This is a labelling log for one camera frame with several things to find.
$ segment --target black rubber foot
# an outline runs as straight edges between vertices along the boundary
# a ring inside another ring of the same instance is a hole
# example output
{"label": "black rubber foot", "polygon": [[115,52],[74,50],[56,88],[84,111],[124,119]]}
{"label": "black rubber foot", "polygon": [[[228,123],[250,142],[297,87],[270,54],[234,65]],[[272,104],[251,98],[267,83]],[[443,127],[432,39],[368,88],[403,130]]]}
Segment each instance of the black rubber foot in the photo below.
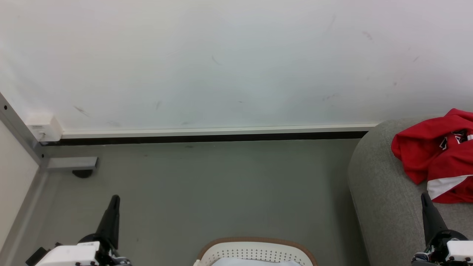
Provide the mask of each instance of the black rubber foot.
{"label": "black rubber foot", "polygon": [[72,173],[79,178],[89,178],[93,170],[73,170]]}

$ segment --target white basket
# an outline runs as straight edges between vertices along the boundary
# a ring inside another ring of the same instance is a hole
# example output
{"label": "white basket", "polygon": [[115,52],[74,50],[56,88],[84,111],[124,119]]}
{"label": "white basket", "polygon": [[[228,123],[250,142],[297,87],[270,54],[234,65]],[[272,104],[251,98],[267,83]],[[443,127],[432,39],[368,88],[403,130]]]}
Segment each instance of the white basket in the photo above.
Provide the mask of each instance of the white basket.
{"label": "white basket", "polygon": [[202,249],[194,266],[211,266],[223,257],[268,262],[293,260],[301,266],[317,266],[312,253],[298,243],[280,239],[254,237],[214,240]]}

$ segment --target red cloth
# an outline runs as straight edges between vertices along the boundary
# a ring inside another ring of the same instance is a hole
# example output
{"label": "red cloth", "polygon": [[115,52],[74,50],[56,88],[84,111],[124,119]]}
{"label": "red cloth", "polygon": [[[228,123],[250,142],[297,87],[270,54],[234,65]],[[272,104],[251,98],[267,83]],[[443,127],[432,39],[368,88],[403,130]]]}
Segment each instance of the red cloth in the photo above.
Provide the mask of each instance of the red cloth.
{"label": "red cloth", "polygon": [[393,154],[433,202],[473,202],[473,113],[452,109],[394,136]]}

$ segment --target white baseboard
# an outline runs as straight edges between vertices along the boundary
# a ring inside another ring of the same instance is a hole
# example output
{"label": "white baseboard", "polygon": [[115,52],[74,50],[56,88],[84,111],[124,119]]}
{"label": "white baseboard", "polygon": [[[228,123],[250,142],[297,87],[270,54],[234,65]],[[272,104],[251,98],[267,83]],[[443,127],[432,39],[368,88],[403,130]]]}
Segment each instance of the white baseboard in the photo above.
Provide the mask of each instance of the white baseboard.
{"label": "white baseboard", "polygon": [[235,128],[193,128],[193,129],[149,129],[109,131],[65,131],[63,139],[123,138],[123,137],[169,137],[271,133],[317,133],[369,131],[377,124],[332,124],[300,126],[262,126]]}

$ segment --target power outlet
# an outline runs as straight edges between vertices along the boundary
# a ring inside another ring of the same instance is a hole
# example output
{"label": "power outlet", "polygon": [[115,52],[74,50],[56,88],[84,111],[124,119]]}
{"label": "power outlet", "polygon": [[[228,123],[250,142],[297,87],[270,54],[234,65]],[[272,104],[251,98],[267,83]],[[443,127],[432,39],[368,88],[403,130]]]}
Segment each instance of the power outlet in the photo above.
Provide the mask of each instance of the power outlet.
{"label": "power outlet", "polygon": [[33,114],[26,126],[39,142],[56,142],[62,137],[62,128],[51,114]]}

